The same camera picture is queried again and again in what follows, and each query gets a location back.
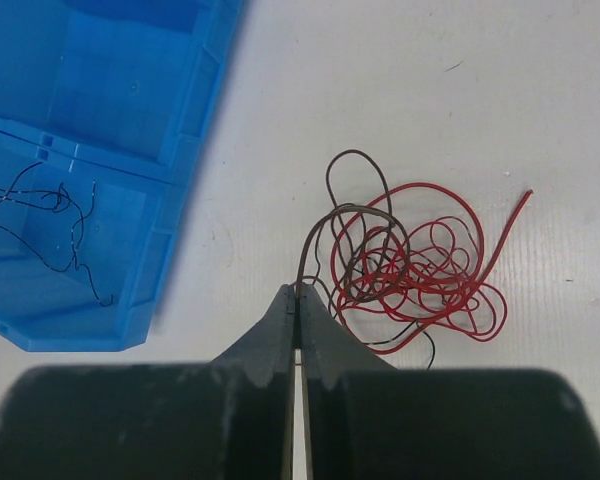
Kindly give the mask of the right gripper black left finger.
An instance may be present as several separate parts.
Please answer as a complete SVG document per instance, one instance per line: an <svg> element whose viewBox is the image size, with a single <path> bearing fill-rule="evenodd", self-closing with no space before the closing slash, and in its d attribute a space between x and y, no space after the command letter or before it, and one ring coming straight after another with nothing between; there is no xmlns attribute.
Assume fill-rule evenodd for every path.
<svg viewBox="0 0 600 480"><path fill-rule="evenodd" d="M44 365L0 403L0 479L289 479L295 292L207 363Z"/></svg>

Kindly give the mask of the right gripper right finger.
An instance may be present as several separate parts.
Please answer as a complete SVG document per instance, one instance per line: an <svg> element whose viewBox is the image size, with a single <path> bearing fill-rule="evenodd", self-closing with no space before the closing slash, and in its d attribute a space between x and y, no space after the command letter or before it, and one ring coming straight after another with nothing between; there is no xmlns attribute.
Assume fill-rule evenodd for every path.
<svg viewBox="0 0 600 480"><path fill-rule="evenodd" d="M297 297L312 479L600 479L600 441L560 375L400 370Z"/></svg>

